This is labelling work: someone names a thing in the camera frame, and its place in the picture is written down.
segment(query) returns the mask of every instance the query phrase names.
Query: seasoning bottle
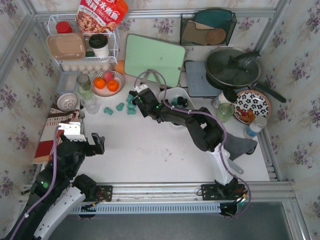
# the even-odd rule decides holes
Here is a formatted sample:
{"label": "seasoning bottle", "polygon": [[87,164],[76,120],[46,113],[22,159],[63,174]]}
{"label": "seasoning bottle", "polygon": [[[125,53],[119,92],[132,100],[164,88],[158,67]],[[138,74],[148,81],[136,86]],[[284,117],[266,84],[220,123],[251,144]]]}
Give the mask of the seasoning bottle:
{"label": "seasoning bottle", "polygon": [[213,100],[212,105],[215,109],[218,109],[220,104],[232,104],[237,100],[237,98],[238,96],[235,90],[228,87]]}
{"label": "seasoning bottle", "polygon": [[267,125],[267,119],[263,116],[256,116],[250,125],[244,130],[243,136],[246,139],[253,139]]}
{"label": "seasoning bottle", "polygon": [[89,45],[96,57],[109,56],[108,38],[103,34],[94,34],[89,38]]}
{"label": "seasoning bottle", "polygon": [[72,33],[72,28],[71,28],[70,24],[66,21],[58,22],[57,25],[55,26],[55,28],[56,28],[56,32],[58,34]]}

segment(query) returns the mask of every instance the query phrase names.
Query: green cutting board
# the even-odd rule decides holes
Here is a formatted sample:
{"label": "green cutting board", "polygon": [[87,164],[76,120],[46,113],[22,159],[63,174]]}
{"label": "green cutting board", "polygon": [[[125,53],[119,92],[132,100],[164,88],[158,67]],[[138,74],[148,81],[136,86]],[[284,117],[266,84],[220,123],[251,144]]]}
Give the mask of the green cutting board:
{"label": "green cutting board", "polygon": [[[137,77],[144,71],[156,70],[164,76],[168,87],[176,87],[185,54],[186,49],[183,46],[129,34],[126,40],[124,72]],[[152,73],[148,80],[157,82]]]}

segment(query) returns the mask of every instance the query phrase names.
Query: glass cup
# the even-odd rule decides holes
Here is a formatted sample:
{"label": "glass cup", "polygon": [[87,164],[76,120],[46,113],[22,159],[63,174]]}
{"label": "glass cup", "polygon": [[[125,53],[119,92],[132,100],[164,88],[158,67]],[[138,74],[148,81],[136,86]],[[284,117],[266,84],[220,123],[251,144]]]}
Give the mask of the glass cup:
{"label": "glass cup", "polygon": [[93,92],[91,91],[90,78],[87,74],[80,74],[76,81],[80,85],[78,87],[78,92],[85,100],[90,100],[93,97]]}
{"label": "glass cup", "polygon": [[229,103],[222,103],[219,106],[216,117],[222,122],[226,123],[235,113],[235,107]]}
{"label": "glass cup", "polygon": [[85,107],[89,114],[96,114],[99,111],[100,104],[97,98],[93,95],[89,100],[81,99],[80,103]]}

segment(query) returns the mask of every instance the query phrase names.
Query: wooden coaster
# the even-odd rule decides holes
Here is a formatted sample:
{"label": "wooden coaster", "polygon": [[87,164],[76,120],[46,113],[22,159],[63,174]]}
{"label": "wooden coaster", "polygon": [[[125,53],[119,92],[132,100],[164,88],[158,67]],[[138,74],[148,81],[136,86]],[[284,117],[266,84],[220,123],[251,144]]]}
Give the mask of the wooden coaster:
{"label": "wooden coaster", "polygon": [[223,28],[213,29],[207,33],[205,40],[210,45],[221,44],[227,37],[227,33]]}

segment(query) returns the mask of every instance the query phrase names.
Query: red food package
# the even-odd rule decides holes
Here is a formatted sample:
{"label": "red food package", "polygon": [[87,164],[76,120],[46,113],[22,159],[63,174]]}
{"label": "red food package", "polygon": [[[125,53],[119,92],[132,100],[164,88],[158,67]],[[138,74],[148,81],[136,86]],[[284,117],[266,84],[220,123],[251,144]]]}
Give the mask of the red food package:
{"label": "red food package", "polygon": [[81,0],[75,21],[83,33],[113,32],[128,9],[124,0]]}

